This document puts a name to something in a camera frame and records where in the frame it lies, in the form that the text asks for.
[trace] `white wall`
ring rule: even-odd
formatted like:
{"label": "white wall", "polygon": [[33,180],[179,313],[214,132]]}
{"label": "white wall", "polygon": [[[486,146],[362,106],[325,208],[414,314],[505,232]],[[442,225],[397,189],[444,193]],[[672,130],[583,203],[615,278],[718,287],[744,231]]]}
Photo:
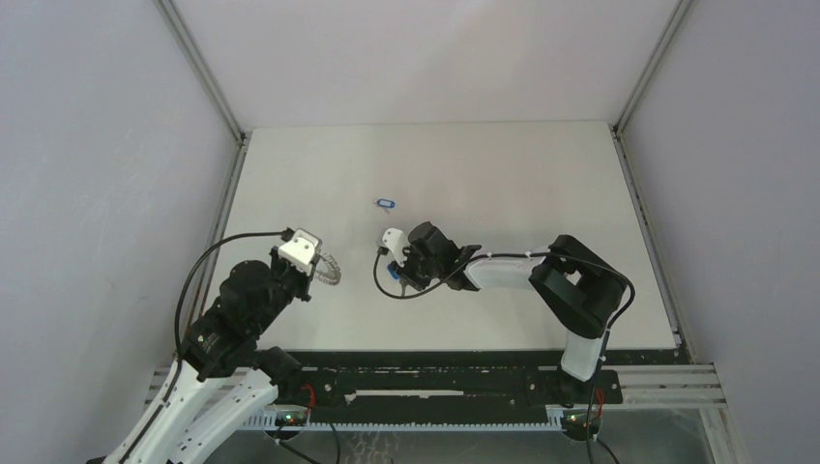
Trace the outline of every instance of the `white wall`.
{"label": "white wall", "polygon": [[0,452],[85,462],[171,353],[233,141],[152,2],[3,2],[0,57]]}
{"label": "white wall", "polygon": [[676,0],[180,0],[246,129],[614,123]]}
{"label": "white wall", "polygon": [[699,2],[629,147],[754,463],[816,462],[820,3]]}

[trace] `red wire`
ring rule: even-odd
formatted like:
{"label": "red wire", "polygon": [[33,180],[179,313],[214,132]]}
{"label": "red wire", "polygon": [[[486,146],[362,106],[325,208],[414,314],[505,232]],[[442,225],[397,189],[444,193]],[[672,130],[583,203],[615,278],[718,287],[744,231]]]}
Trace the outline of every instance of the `red wire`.
{"label": "red wire", "polygon": [[600,405],[598,407],[598,415],[595,416],[595,419],[598,419],[603,415],[603,403],[606,398],[604,398],[603,390],[601,389],[595,389],[595,396],[598,398],[598,404]]}
{"label": "red wire", "polygon": [[302,390],[310,392],[310,403],[307,404],[307,411],[310,412],[316,407],[316,391],[313,390],[313,385],[311,384],[302,385]]}

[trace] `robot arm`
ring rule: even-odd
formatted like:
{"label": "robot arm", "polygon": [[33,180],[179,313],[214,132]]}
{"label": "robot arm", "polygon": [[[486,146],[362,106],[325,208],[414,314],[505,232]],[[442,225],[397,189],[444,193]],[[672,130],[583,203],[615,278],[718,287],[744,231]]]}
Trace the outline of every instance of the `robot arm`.
{"label": "robot arm", "polygon": [[569,235],[524,254],[484,253],[480,246],[458,247],[425,222],[409,235],[388,229],[381,246],[393,258],[391,274],[420,292],[433,279],[453,290],[538,292],[568,330],[561,370],[580,382],[592,378],[598,368],[609,317],[627,288],[620,273]]}
{"label": "robot arm", "polygon": [[[256,353],[256,340],[277,316],[308,289],[321,241],[288,229],[274,247],[269,267],[261,261],[235,266],[211,308],[190,326],[178,359],[132,432],[108,456],[89,464],[201,463],[240,424],[273,402],[282,383],[298,375],[299,364],[279,348]],[[252,369],[228,396],[191,423],[211,394],[236,368]]]}

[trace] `small blue object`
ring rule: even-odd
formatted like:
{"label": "small blue object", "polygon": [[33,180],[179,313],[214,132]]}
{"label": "small blue object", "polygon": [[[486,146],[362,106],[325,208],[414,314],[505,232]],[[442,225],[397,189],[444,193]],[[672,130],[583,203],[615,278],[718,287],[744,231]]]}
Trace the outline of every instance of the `small blue object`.
{"label": "small blue object", "polygon": [[393,276],[395,280],[398,280],[398,274],[395,273],[393,266],[387,265],[387,272],[390,273],[390,275]]}
{"label": "small blue object", "polygon": [[379,198],[376,200],[376,206],[390,210],[395,207],[395,202],[393,200],[388,200],[387,198]]}

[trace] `gray floor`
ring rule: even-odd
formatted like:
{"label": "gray floor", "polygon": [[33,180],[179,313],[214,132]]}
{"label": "gray floor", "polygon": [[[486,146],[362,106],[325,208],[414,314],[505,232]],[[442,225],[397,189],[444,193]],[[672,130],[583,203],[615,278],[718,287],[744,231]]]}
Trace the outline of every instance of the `gray floor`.
{"label": "gray floor", "polygon": [[[700,418],[689,411],[607,412],[601,437],[622,463],[708,464]],[[550,432],[342,432],[342,463],[586,463],[583,443]],[[336,460],[330,432],[306,432],[289,442],[325,464]],[[596,462],[611,464],[596,445]],[[208,464],[304,463],[263,432],[237,432]]]}

